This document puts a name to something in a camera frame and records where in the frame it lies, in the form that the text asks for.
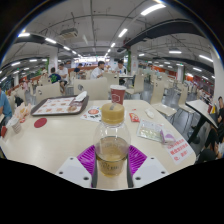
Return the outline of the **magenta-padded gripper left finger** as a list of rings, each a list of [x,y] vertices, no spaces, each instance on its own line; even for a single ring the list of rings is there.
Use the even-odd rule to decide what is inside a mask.
[[[97,165],[94,146],[88,147],[77,157],[68,157],[56,175],[84,188],[95,188]]]

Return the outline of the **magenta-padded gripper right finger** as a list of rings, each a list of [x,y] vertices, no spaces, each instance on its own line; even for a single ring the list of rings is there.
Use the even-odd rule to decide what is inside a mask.
[[[155,156],[146,156],[134,146],[129,147],[127,157],[127,184],[140,188],[168,175],[168,171]]]

